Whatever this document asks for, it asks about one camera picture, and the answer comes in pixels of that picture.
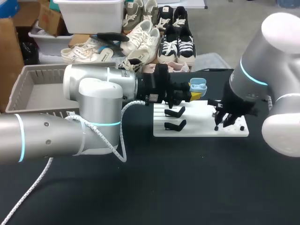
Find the black mount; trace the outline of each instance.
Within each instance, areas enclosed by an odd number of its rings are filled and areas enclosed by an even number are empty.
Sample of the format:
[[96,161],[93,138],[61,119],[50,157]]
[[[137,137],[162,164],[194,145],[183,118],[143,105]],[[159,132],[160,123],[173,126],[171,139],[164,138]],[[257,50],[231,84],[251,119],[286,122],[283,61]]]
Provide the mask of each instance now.
[[154,73],[143,73],[138,77],[136,98],[148,103],[168,103],[169,108],[179,105],[182,101],[191,99],[188,82],[171,82],[171,76],[166,64],[157,64]]
[[233,125],[238,117],[246,114],[257,116],[258,110],[254,108],[255,102],[244,101],[232,91],[229,81],[225,83],[223,90],[223,98],[221,101],[208,99],[208,105],[212,105],[216,109],[215,123],[218,126],[223,117],[228,113],[224,120],[223,127]]

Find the cardboard box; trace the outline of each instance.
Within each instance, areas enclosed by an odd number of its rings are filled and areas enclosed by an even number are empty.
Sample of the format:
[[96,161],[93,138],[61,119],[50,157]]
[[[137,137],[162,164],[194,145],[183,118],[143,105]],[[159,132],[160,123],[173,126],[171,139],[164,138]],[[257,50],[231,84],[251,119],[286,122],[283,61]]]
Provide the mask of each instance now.
[[74,34],[72,40],[69,43],[69,47],[72,48],[76,44],[86,42],[90,38],[89,34]]
[[0,34],[0,113],[4,113],[24,62],[13,19],[0,19]]
[[49,9],[49,2],[41,3],[38,26],[53,36],[66,32],[67,28],[61,13]]
[[19,2],[20,10],[13,17],[14,25],[20,42],[33,42],[28,36],[32,26],[38,20],[40,4],[38,2]]

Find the label sticker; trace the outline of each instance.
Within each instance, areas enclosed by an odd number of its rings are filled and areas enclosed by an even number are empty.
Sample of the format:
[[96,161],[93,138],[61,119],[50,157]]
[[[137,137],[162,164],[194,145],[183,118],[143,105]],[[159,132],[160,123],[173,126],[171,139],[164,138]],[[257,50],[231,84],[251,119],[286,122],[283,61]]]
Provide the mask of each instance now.
[[127,5],[128,8],[133,8],[133,2],[129,2]]
[[99,55],[101,62],[109,62],[113,56],[113,50],[110,48],[105,48]]
[[77,56],[76,55],[72,55],[70,58],[71,58],[72,61],[74,61],[77,58]]
[[143,59],[145,57],[145,55],[144,54],[141,54],[140,56],[139,56],[139,60],[141,60],[141,59]]
[[150,94],[149,101],[150,102],[157,102],[158,101],[158,94]]

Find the black clip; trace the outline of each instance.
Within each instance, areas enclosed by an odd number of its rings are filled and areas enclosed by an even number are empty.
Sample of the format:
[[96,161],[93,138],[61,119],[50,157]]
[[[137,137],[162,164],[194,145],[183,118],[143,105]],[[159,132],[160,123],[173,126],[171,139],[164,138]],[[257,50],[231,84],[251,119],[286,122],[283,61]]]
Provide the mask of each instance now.
[[186,120],[183,120],[179,125],[175,125],[172,123],[165,123],[165,129],[167,130],[175,130],[177,132],[180,132],[187,124]]
[[149,96],[145,96],[145,106],[149,106]]
[[179,112],[175,112],[175,111],[172,111],[170,109],[165,109],[165,116],[172,116],[172,117],[176,117],[176,118],[180,118],[183,113],[185,112],[186,108],[185,107],[182,107]]

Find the sneaker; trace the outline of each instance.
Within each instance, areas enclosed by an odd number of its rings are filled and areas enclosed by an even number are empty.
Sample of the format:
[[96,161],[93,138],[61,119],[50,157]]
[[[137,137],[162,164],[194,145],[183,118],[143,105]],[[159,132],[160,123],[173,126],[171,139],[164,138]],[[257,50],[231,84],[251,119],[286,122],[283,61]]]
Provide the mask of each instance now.
[[73,46],[73,48],[75,46],[80,47],[80,48],[84,48],[84,49],[92,48],[94,50],[98,50],[99,48],[101,48],[103,46],[103,44],[100,41],[97,41],[97,40],[89,37],[89,39],[87,39],[86,42],[76,44],[76,45]]
[[67,63],[100,62],[100,55],[97,50],[92,48],[80,48],[75,46],[73,49],[65,48],[61,50],[61,58]]
[[149,50],[150,58],[148,59],[147,63],[151,63],[158,52],[159,47],[159,40],[160,40],[160,33],[157,28],[153,28],[150,33],[145,33],[144,40],[141,43],[139,49],[146,48]]
[[119,69],[137,72],[149,60],[148,49],[137,49],[131,52],[126,59],[121,62]]
[[156,28],[159,29],[161,35],[164,34],[165,29],[173,23],[173,8],[164,6],[158,8],[158,18]]
[[121,42],[120,47],[123,49],[122,53],[128,56],[132,51],[138,49],[144,39],[144,33],[149,33],[153,28],[152,22],[145,20],[140,22],[127,37],[129,41]]
[[194,38],[188,27],[182,27],[178,37],[178,63],[187,63],[189,66],[195,64],[196,49]]
[[161,38],[157,60],[160,63],[176,62],[177,58],[177,37],[176,30],[172,25],[169,25]]
[[[166,63],[168,65],[168,71],[169,73],[187,73],[189,72],[189,67],[186,63],[179,64],[176,62],[168,62]],[[142,72],[147,74],[153,74],[155,70],[156,64],[148,64],[143,66]]]
[[123,32],[128,34],[140,22],[143,14],[144,3],[143,0],[134,0],[133,2],[126,2],[126,15],[123,20]]
[[183,6],[177,7],[174,12],[173,26],[179,31],[183,26],[188,27],[188,13]]
[[156,25],[158,20],[158,3],[156,0],[148,0],[142,12],[142,20],[150,20]]

